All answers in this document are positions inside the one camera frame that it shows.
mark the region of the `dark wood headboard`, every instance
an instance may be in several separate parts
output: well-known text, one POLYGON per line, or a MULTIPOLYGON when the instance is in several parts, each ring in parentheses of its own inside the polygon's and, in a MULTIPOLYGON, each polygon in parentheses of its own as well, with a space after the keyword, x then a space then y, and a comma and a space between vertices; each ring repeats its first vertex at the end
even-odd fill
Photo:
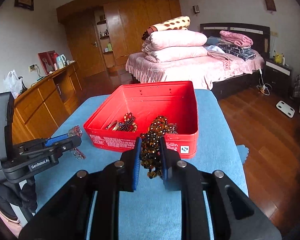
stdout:
POLYGON ((270 58, 270 27, 247 23, 202 23, 200 32, 208 37, 220 37, 219 32, 226 30, 242 33, 253 40, 252 49, 264 58, 270 58))

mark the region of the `silver bolt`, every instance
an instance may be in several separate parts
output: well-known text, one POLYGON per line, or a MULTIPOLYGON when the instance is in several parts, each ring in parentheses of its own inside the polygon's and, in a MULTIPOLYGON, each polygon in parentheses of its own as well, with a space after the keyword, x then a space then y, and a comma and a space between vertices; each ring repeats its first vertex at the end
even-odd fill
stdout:
POLYGON ((85 177, 86 175, 87 175, 87 172, 84 171, 84 170, 81 170, 81 171, 78 171, 78 172, 77 172, 77 177, 79 177, 79 178, 83 178, 83 177, 85 177))
POLYGON ((116 166, 117 168, 122 168, 124 166, 124 162, 123 161, 116 161, 114 163, 114 166, 116 166))
POLYGON ((177 165, 180 167, 180 168, 185 168, 187 166, 187 163, 185 161, 177 161, 177 165))
POLYGON ((224 176, 224 173, 223 171, 220 171, 220 170, 216 170, 214 172, 214 175, 217 177, 217 178, 222 178, 224 176))

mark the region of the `red box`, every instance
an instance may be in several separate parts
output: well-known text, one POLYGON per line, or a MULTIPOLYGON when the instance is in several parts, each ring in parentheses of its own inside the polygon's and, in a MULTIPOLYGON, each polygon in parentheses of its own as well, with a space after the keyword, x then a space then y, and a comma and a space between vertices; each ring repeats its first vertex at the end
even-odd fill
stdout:
POLYGON ((178 134, 166 134, 167 147, 176 150, 181 158, 192 158, 197 151, 198 110, 191 81, 123 85, 117 88, 83 128, 93 144, 102 149, 124 152, 132 149, 136 137, 148 132, 148 127, 158 116, 164 115, 176 123, 178 134), (138 125, 137 132, 105 130, 115 120, 132 112, 138 125))

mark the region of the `plastic bag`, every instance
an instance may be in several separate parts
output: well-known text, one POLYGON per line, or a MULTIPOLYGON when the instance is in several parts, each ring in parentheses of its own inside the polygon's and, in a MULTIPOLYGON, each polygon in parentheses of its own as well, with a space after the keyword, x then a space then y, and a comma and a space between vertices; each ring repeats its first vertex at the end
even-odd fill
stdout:
POLYGON ((22 80, 19 80, 15 70, 8 73, 7 77, 3 80, 3 85, 6 91, 10 91, 14 98, 22 91, 22 80))

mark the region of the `electrical outlet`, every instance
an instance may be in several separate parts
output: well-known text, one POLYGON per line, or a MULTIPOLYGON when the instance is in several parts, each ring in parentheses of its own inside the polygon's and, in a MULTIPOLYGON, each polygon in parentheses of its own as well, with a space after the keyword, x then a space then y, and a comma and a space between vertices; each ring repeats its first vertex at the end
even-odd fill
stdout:
POLYGON ((31 66, 29 66, 29 70, 30 70, 30 72, 31 71, 34 71, 34 70, 36 70, 37 69, 37 67, 35 66, 35 65, 31 65, 31 66))
POLYGON ((278 37, 279 36, 279 34, 277 32, 273 32, 273 31, 270 32, 270 35, 274 36, 274 37, 278 37))

